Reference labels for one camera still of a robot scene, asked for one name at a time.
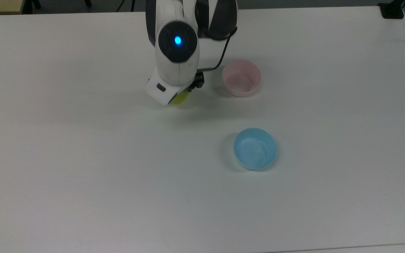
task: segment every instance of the gray floor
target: gray floor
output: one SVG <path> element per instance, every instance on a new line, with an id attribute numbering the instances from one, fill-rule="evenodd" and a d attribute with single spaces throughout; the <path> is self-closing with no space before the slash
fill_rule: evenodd
<path id="1" fill-rule="evenodd" d="M 144 11 L 146 0 L 135 0 L 134 11 Z M 333 7 L 333 6 L 367 6 L 391 0 L 238 0 L 242 9 L 249 8 L 301 8 L 301 7 Z M 122 0 L 92 0 L 92 7 L 87 8 L 84 0 L 40 0 L 41 9 L 36 14 L 47 13 L 86 13 L 115 12 Z M 125 0 L 120 12 L 129 12 L 132 0 Z"/>

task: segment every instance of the black cable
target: black cable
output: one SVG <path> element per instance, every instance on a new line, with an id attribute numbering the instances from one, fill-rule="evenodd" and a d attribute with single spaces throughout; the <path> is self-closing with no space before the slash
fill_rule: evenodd
<path id="1" fill-rule="evenodd" d="M 229 40 L 230 40 L 230 36 L 229 36 L 229 38 L 226 40 L 225 48 L 223 49 L 223 53 L 221 54 L 220 61 L 219 61 L 218 64 L 217 64 L 215 67 L 213 67 L 211 70 L 216 70 L 216 69 L 218 69 L 218 67 L 220 67 L 221 62 L 223 61 L 223 58 L 225 57 L 225 53 L 226 53 L 226 49 L 228 48 Z"/>
<path id="2" fill-rule="evenodd" d="M 223 53 L 221 54 L 221 58 L 220 58 L 220 61 L 218 62 L 218 64 L 217 64 L 215 67 L 212 67 L 212 68 L 208 67 L 207 69 L 198 69 L 196 72 L 205 72 L 205 71 L 210 71 L 210 70 L 216 70 L 216 69 L 218 69 L 218 67 L 220 67 L 221 62 L 223 61 L 223 58 L 225 57 L 226 49 L 228 48 L 228 44 L 229 44 L 230 38 L 232 37 L 232 35 L 235 34 L 236 31 L 237 31 L 237 28 L 235 28 L 235 29 L 231 32 L 231 34 L 229 35 L 229 37 L 227 38 L 226 44 L 225 44 L 225 48 L 223 49 Z"/>
<path id="3" fill-rule="evenodd" d="M 123 5 L 124 1 L 125 1 L 125 0 L 122 0 L 121 4 L 120 4 L 120 6 L 118 7 L 118 9 L 117 9 L 116 12 L 118 12 L 118 11 L 120 10 L 120 8 L 121 8 L 121 6 Z"/>

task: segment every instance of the white table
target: white table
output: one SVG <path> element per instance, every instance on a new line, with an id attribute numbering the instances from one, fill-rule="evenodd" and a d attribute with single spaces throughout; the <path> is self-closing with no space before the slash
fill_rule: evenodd
<path id="1" fill-rule="evenodd" d="M 293 252 L 294 253 L 405 253 L 405 245 L 320 249 L 320 250 L 293 251 Z"/>
<path id="2" fill-rule="evenodd" d="M 261 253 L 405 243 L 405 19 L 378 7 L 241 10 L 179 107 L 143 86 L 144 13 L 0 17 L 0 252 Z M 204 41 L 201 66 L 222 44 Z M 267 130 L 268 170 L 233 158 Z"/>

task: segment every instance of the blue indicator light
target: blue indicator light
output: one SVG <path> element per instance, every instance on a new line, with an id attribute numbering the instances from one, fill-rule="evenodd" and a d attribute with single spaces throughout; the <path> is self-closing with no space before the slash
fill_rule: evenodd
<path id="1" fill-rule="evenodd" d="M 175 43 L 176 43 L 176 45 L 180 45 L 180 43 L 182 43 L 182 39 L 179 36 L 176 36 Z"/>

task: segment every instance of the black object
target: black object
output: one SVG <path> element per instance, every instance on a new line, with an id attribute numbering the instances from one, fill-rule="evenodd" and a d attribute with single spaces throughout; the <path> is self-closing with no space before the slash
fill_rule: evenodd
<path id="1" fill-rule="evenodd" d="M 41 4 L 40 4 L 39 0 L 32 0 L 32 3 L 34 4 L 35 8 L 37 8 L 37 9 L 41 8 Z"/>
<path id="2" fill-rule="evenodd" d="M 165 91 L 167 90 L 167 88 L 163 87 L 160 83 L 158 83 L 158 84 L 156 85 L 156 87 L 157 87 L 159 90 L 161 90 L 162 92 L 165 92 Z"/>
<path id="3" fill-rule="evenodd" d="M 84 1 L 87 7 L 91 7 L 91 0 L 84 0 Z M 23 11 L 21 13 L 32 14 L 33 13 L 32 4 L 35 6 L 36 9 L 41 9 L 41 4 L 39 0 L 25 0 Z"/>
<path id="4" fill-rule="evenodd" d="M 237 1 L 218 0 L 209 24 L 209 2 L 198 0 L 195 6 L 196 22 L 198 28 L 207 38 L 225 40 L 237 29 Z"/>
<path id="5" fill-rule="evenodd" d="M 125 0 L 122 0 L 122 1 L 121 1 L 120 6 L 118 7 L 118 9 L 117 9 L 115 12 L 118 12 L 118 11 L 120 10 L 120 8 L 121 8 L 121 6 L 123 5 L 124 1 L 125 1 Z"/>
<path id="6" fill-rule="evenodd" d="M 199 72 L 195 75 L 195 80 L 192 84 L 187 88 L 187 91 L 191 92 L 194 88 L 201 88 L 204 84 L 204 73 Z"/>
<path id="7" fill-rule="evenodd" d="M 156 0 L 146 0 L 145 16 L 149 41 L 156 46 Z"/>
<path id="8" fill-rule="evenodd" d="M 159 48 L 174 63 L 186 62 L 195 52 L 198 37 L 191 26 L 182 21 L 166 24 L 159 33 Z"/>
<path id="9" fill-rule="evenodd" d="M 405 5 L 405 0 L 394 0 L 389 4 L 380 3 L 378 6 L 381 8 L 381 14 L 384 19 L 403 19 L 404 12 L 402 5 Z"/>

